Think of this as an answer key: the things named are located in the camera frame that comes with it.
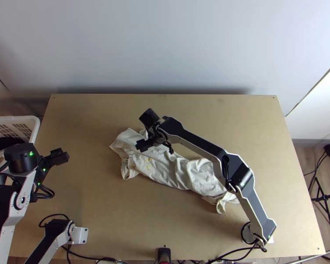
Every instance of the metal bracket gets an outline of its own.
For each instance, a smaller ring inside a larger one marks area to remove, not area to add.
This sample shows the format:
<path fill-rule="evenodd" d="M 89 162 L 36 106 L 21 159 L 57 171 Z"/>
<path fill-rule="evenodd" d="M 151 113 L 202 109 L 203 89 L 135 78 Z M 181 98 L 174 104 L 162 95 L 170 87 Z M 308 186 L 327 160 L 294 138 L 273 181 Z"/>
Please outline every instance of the metal bracket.
<path fill-rule="evenodd" d="M 67 242 L 70 245 L 78 245 L 87 243 L 88 228 L 86 227 L 76 227 L 72 224 L 69 229 L 71 240 Z"/>

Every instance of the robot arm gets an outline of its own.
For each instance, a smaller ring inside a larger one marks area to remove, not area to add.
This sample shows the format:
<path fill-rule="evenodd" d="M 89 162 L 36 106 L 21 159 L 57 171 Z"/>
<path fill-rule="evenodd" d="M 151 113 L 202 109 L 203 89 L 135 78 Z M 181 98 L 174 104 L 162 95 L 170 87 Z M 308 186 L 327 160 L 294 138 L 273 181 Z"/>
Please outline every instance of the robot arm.
<path fill-rule="evenodd" d="M 45 236 L 25 264 L 48 264 L 62 245 L 87 242 L 88 229 L 76 227 L 70 219 L 53 219 L 44 226 L 39 224 L 39 227 L 45 228 Z"/>
<path fill-rule="evenodd" d="M 52 166 L 69 159 L 61 149 L 40 156 L 32 143 L 9 147 L 4 156 L 9 170 L 0 171 L 0 263 L 7 262 L 16 224 L 24 217 L 29 203 L 37 201 L 34 188 L 39 188 Z M 5 185 L 7 177 L 13 179 L 12 185 Z"/>
<path fill-rule="evenodd" d="M 250 220 L 250 224 L 244 225 L 245 229 L 241 232 L 243 241 L 253 244 L 258 240 L 261 246 L 268 242 L 276 229 L 276 224 L 268 218 L 255 192 L 253 171 L 239 155 L 228 153 L 185 130 L 182 124 L 172 117 L 161 119 L 152 109 L 144 112 L 139 119 L 145 125 L 149 138 L 137 141 L 138 150 L 143 152 L 151 146 L 163 144 L 173 153 L 171 144 L 180 143 L 210 160 L 213 163 L 215 177 L 229 192 L 237 196 Z"/>

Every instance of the mdf board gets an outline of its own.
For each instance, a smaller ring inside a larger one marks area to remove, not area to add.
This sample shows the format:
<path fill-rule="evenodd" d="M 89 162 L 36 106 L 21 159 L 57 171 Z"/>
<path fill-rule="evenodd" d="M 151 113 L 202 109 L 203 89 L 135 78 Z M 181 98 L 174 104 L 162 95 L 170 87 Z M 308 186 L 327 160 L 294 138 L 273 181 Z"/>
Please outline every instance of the mdf board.
<path fill-rule="evenodd" d="M 109 145 L 127 128 L 143 129 L 139 116 L 152 108 L 159 116 L 239 154 L 252 168 L 256 191 L 277 224 L 267 253 L 250 258 L 325 252 L 301 168 L 276 96 L 251 95 L 52 95 L 36 148 L 42 155 L 61 147 L 68 163 L 50 170 L 44 184 L 56 193 L 31 204 L 17 225 L 11 255 L 26 257 L 44 236 L 39 221 L 67 214 L 89 228 L 85 245 L 72 250 L 94 257 L 151 260 L 166 245 L 173 259 L 213 259 L 247 247 L 240 228 L 248 221 L 238 204 L 226 214 L 191 191 L 158 184 L 144 176 L 123 180 L 121 160 Z M 198 155 L 181 146 L 188 158 Z M 238 252 L 230 257 L 241 257 Z M 65 258 L 60 249 L 55 258 Z"/>

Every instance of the wooden floor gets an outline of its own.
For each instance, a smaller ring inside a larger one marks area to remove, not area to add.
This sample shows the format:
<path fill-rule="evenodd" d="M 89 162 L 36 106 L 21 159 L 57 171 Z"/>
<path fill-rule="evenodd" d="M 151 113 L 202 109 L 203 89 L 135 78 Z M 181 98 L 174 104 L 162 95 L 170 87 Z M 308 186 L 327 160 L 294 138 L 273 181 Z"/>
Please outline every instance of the wooden floor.
<path fill-rule="evenodd" d="M 306 147 L 296 147 L 296 153 L 302 168 L 303 173 L 310 172 L 314 170 L 315 163 L 318 161 L 319 157 L 323 153 L 322 148 L 306 148 Z M 309 185 L 309 181 L 312 175 L 306 176 L 306 184 Z M 330 194 L 330 158 L 327 157 L 318 169 L 317 177 L 322 185 L 325 194 Z M 317 186 L 316 184 L 312 189 L 312 196 L 316 196 Z M 317 217 L 319 228 L 323 237 L 324 245 L 326 250 L 330 249 L 330 226 L 326 220 L 325 213 L 318 204 L 314 205 L 315 215 Z M 285 264 L 291 261 L 298 260 L 298 257 L 284 257 L 284 258 L 266 258 L 266 259 L 251 259 L 242 262 L 256 262 L 257 264 Z M 10 257 L 9 264 L 23 264 L 24 258 Z M 93 260 L 72 260 L 73 264 L 92 264 L 95 263 Z M 65 264 L 66 260 L 52 260 L 51 264 Z M 129 264 L 153 264 L 153 261 L 129 261 Z M 306 262 L 307 264 L 327 264 L 330 263 L 322 258 L 317 258 Z"/>

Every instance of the black robot arm segment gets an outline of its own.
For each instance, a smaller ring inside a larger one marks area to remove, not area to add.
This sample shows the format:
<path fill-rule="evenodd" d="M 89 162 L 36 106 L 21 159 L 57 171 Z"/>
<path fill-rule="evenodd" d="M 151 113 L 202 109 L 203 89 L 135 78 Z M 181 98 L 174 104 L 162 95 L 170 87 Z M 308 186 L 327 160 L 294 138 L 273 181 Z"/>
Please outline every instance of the black robot arm segment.
<path fill-rule="evenodd" d="M 215 177 L 229 192 L 237 196 L 250 220 L 250 238 L 244 237 L 244 241 L 258 239 L 262 245 L 268 242 L 276 224 L 268 218 L 255 192 L 253 171 L 239 155 L 228 153 L 185 130 L 182 124 L 172 117 L 160 119 L 152 109 L 148 109 L 139 119 L 144 123 L 149 138 L 137 141 L 138 150 L 143 152 L 151 146 L 163 144 L 172 152 L 171 144 L 180 143 L 210 160 L 213 163 Z"/>

